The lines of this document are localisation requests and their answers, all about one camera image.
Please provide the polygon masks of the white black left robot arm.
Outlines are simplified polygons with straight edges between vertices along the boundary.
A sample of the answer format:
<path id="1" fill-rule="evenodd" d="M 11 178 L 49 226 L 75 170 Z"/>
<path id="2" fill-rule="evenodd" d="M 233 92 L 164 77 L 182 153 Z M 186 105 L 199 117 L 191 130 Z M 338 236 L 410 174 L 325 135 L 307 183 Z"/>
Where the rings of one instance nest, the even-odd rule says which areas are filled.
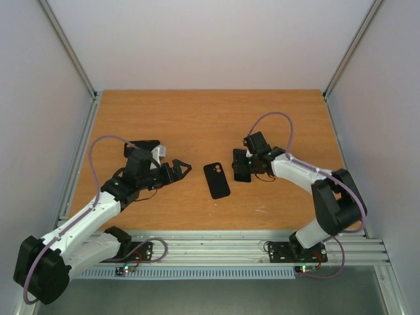
<path id="1" fill-rule="evenodd" d="M 165 151 L 161 144 L 151 148 L 127 145 L 125 166 L 103 185 L 97 185 L 84 207 L 44 236 L 28 236 L 21 243 L 13 280 L 22 286 L 27 305 L 52 303 L 77 275 L 97 263 L 150 260 L 148 254 L 138 252 L 146 241 L 135 243 L 116 226 L 105 229 L 93 241 L 89 238 L 130 204 L 140 202 L 143 190 L 156 192 L 184 179 L 192 170 L 190 164 L 179 159 L 162 162 Z"/>

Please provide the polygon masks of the black silicone phone case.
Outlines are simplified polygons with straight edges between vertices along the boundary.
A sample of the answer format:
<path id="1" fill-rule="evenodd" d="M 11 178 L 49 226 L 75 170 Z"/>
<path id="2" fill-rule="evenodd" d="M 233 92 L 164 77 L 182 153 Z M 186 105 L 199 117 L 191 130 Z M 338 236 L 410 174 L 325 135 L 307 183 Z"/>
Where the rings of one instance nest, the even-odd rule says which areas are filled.
<path id="1" fill-rule="evenodd" d="M 230 195 L 228 181 L 222 165 L 219 162 L 204 165 L 203 172 L 211 197 L 214 200 L 225 198 Z"/>

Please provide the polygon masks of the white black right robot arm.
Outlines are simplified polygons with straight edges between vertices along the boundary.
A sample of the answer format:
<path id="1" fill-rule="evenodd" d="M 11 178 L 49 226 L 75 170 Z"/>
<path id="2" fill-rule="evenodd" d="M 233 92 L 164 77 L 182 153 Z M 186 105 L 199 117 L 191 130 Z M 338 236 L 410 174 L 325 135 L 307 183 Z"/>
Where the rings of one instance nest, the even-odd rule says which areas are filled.
<path id="1" fill-rule="evenodd" d="M 292 233 L 287 253 L 295 261 L 306 259 L 322 241 L 345 232 L 356 222 L 364 228 L 365 203 L 346 169 L 331 171 L 308 164 L 279 147 L 271 147 L 261 132 L 243 139 L 244 149 L 232 150 L 234 180 L 250 182 L 253 175 L 284 179 L 312 196 L 314 219 Z"/>

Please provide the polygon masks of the dark smartphone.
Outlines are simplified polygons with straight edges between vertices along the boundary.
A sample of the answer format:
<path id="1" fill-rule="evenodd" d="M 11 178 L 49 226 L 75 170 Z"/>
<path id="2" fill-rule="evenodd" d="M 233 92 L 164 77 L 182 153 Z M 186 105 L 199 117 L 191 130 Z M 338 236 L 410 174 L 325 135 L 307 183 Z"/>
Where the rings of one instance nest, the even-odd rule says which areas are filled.
<path id="1" fill-rule="evenodd" d="M 251 182 L 251 171 L 246 153 L 247 151 L 243 149 L 233 149 L 232 169 L 236 182 Z"/>

